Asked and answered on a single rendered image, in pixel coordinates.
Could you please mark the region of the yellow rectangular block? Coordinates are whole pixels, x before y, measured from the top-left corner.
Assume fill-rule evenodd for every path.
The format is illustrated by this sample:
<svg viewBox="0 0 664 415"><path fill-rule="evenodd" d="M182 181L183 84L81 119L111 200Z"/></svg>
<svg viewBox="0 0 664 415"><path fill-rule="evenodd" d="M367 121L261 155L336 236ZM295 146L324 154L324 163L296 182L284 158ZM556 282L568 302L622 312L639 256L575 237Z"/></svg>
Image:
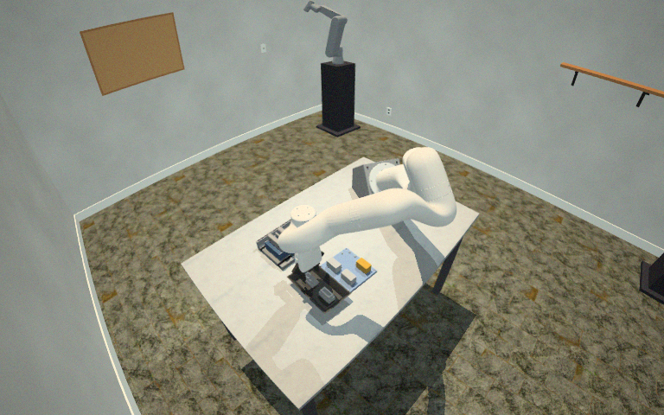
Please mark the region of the yellow rectangular block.
<svg viewBox="0 0 664 415"><path fill-rule="evenodd" d="M365 259L360 258L356 261L356 267L367 274L371 271L371 266Z"/></svg>

